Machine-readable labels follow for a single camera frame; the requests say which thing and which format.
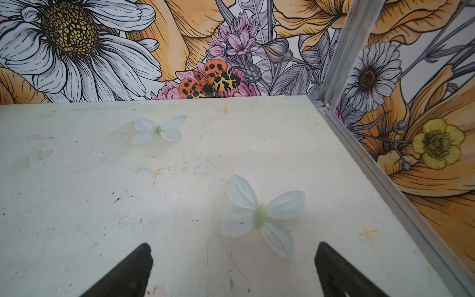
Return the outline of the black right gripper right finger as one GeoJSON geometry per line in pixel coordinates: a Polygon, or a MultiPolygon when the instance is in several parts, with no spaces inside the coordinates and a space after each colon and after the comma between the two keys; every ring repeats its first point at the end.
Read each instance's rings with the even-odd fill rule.
{"type": "Polygon", "coordinates": [[[388,297],[328,243],[319,243],[314,264],[324,297],[388,297]]]}

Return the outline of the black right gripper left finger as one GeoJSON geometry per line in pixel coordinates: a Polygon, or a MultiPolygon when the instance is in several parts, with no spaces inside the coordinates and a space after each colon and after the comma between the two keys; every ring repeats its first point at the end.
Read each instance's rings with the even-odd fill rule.
{"type": "Polygon", "coordinates": [[[144,297],[152,266],[151,248],[142,243],[81,297],[144,297]]]}

